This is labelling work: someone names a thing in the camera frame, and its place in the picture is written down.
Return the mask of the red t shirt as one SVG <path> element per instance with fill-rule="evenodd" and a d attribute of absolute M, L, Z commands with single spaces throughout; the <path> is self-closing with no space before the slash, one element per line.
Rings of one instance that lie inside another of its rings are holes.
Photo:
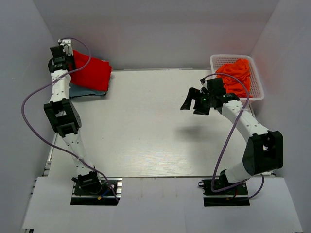
<path fill-rule="evenodd" d="M 107 91 L 111 73 L 109 62 L 92 57 L 84 69 L 70 75 L 71 83 L 95 91 Z"/>

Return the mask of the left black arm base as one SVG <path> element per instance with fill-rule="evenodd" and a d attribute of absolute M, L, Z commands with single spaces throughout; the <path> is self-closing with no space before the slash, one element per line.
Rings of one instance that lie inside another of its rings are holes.
<path fill-rule="evenodd" d="M 113 188 L 117 199 L 109 187 L 105 179 L 101 180 L 102 184 L 97 191 L 89 192 L 82 189 L 77 183 L 74 183 L 71 206 L 117 206 L 121 199 L 122 178 L 109 179 L 111 187 Z"/>

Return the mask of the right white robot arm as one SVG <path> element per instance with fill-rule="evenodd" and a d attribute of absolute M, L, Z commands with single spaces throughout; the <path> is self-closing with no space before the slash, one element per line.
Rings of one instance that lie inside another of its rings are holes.
<path fill-rule="evenodd" d="M 216 192 L 232 193 L 238 184 L 255 175 L 282 168 L 284 139 L 281 132 L 271 131 L 260 124 L 246 111 L 245 103 L 236 94 L 226 91 L 221 78 L 203 83 L 201 89 L 189 89 L 180 109 L 189 110 L 194 104 L 195 114 L 207 116 L 213 108 L 227 118 L 246 141 L 242 161 L 220 173 Z"/>

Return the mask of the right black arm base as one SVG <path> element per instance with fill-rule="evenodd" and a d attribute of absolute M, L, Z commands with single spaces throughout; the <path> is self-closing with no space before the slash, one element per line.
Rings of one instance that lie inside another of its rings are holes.
<path fill-rule="evenodd" d="M 199 181 L 198 186 L 203 190 L 203 201 L 205 207 L 233 207 L 250 205 L 246 184 L 242 184 L 222 192 L 212 192 L 211 179 Z"/>

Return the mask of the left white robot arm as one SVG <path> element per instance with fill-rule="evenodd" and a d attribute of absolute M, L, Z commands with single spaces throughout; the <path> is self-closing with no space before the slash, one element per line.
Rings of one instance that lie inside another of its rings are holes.
<path fill-rule="evenodd" d="M 44 105 L 44 112 L 52 129 L 64 140 L 67 151 L 73 156 L 77 175 L 72 180 L 82 190 L 97 194 L 102 190 L 103 182 L 87 158 L 79 132 L 81 119 L 69 97 L 71 76 L 67 72 L 74 68 L 73 55 L 68 55 L 63 46 L 51 47 L 50 50 L 52 59 L 48 68 L 53 87 L 51 98 Z"/>

